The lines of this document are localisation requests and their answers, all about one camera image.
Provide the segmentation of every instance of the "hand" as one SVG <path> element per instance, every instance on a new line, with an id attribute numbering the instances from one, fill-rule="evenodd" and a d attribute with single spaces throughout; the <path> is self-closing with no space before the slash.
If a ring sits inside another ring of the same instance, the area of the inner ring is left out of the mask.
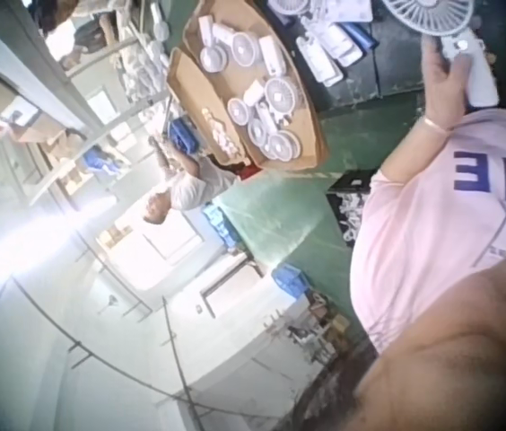
<path id="1" fill-rule="evenodd" d="M 471 67 L 472 58 L 459 54 L 447 71 L 436 39 L 423 35 L 426 117 L 441 128 L 453 129 L 467 112 L 465 91 Z"/>

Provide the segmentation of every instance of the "bracelet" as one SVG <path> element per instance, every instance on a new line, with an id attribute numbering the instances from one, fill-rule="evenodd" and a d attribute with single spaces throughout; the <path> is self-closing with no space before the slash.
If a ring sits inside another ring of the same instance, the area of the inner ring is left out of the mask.
<path id="1" fill-rule="evenodd" d="M 442 128 L 441 126 L 439 126 L 438 124 L 436 124 L 434 121 L 432 121 L 431 119 L 429 119 L 426 116 L 423 117 L 423 122 L 429 128 L 439 132 L 441 135 L 446 135 L 446 136 L 450 135 L 450 130 L 447 130 L 446 128 Z"/>

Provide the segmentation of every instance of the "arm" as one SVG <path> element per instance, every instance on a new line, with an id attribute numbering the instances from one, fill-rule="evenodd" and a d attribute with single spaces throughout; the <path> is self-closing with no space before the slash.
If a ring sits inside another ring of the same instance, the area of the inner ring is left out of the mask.
<path id="1" fill-rule="evenodd" d="M 116 43 L 118 43 L 113 31 L 113 25 L 111 25 L 109 13 L 105 13 L 100 17 L 100 27 L 103 30 L 103 35 L 106 38 L 108 46 L 115 45 Z"/>
<path id="2" fill-rule="evenodd" d="M 200 177 L 200 168 L 199 163 L 196 162 L 196 160 L 193 157 L 188 156 L 187 154 L 184 154 L 178 150 L 175 145 L 172 145 L 169 143 L 169 149 L 171 151 L 171 155 L 175 160 L 181 164 L 183 169 L 192 177 L 195 177 L 199 180 L 201 180 Z"/>
<path id="3" fill-rule="evenodd" d="M 449 132 L 466 113 L 465 89 L 472 66 L 459 55 L 447 72 L 434 38 L 423 36 L 426 115 L 380 167 L 388 180 L 407 184 L 424 171 L 446 145 Z"/>

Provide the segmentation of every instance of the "bright light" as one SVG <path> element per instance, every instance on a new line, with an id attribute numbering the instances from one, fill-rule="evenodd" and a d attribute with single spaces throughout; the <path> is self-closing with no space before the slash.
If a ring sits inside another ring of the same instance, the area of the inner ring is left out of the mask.
<path id="1" fill-rule="evenodd" d="M 58 61 L 74 49 L 75 27 L 70 20 L 60 24 L 46 39 L 49 53 Z"/>
<path id="2" fill-rule="evenodd" d="M 40 218 L 8 235 L 0 242 L 0 283 L 52 258 L 75 228 L 107 211 L 116 202 L 115 197 L 103 198 L 79 213 Z"/>

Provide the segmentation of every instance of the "window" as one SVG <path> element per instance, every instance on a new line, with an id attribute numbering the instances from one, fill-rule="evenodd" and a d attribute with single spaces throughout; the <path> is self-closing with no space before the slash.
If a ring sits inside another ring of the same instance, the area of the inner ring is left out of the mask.
<path id="1" fill-rule="evenodd" d="M 118 116 L 113 104 L 109 100 L 108 94 L 103 90 L 88 99 L 88 104 L 95 113 L 98 114 L 103 124 L 110 123 Z M 118 146 L 116 148 L 121 153 L 124 153 L 137 144 L 137 139 L 131 127 L 125 121 L 111 130 L 110 134 L 111 137 L 118 141 Z"/>
<path id="2" fill-rule="evenodd" d="M 137 201 L 98 237 L 111 262 L 139 290 L 157 285 L 203 242 L 179 211 L 171 210 L 160 226 L 144 222 L 148 198 L 149 194 Z"/>

